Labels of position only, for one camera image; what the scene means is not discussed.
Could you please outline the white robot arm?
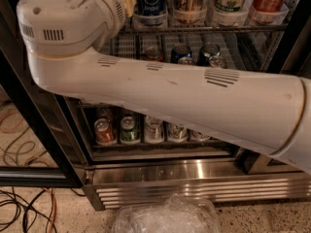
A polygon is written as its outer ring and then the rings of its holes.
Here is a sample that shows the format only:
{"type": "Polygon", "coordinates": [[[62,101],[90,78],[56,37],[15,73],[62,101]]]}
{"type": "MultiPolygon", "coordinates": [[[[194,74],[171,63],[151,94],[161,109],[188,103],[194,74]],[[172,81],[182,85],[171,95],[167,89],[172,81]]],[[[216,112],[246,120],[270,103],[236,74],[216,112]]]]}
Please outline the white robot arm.
{"type": "Polygon", "coordinates": [[[124,25],[125,0],[19,0],[33,81],[267,155],[311,173],[311,81],[100,53],[124,25]]]}

